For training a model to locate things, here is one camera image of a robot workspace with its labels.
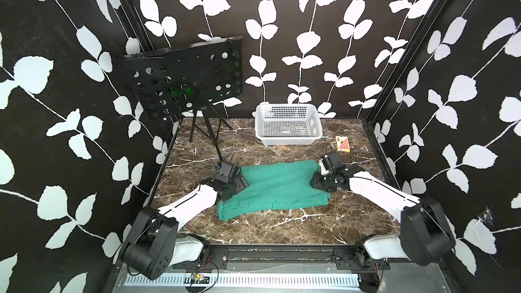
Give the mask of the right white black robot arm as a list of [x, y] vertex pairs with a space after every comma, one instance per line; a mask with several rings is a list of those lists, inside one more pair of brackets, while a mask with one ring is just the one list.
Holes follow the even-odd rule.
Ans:
[[313, 174], [310, 185], [329, 193], [344, 189], [360, 195], [400, 224], [397, 234], [373, 235], [358, 244], [355, 257], [362, 267], [369, 261], [383, 259], [406, 259], [426, 266], [456, 247], [444, 210], [436, 200], [401, 192], [362, 168], [318, 171]]

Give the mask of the green long pants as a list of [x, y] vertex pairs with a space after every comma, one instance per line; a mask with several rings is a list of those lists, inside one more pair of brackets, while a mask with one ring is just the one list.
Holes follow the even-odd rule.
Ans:
[[310, 185], [320, 167], [314, 160], [251, 165], [242, 168], [248, 187], [226, 202], [218, 202], [217, 216], [228, 221], [265, 210], [327, 206], [331, 194]]

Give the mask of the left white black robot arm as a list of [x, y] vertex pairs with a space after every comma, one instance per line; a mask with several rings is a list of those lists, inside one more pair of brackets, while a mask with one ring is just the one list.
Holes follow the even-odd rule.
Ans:
[[150, 280], [159, 278], [171, 266], [206, 265], [209, 242], [196, 235], [179, 237], [179, 230], [199, 213], [248, 187], [241, 173], [228, 180], [217, 175], [203, 180], [177, 202], [158, 209], [142, 209], [122, 244], [117, 264], [125, 264], [134, 270], [133, 275], [144, 275]]

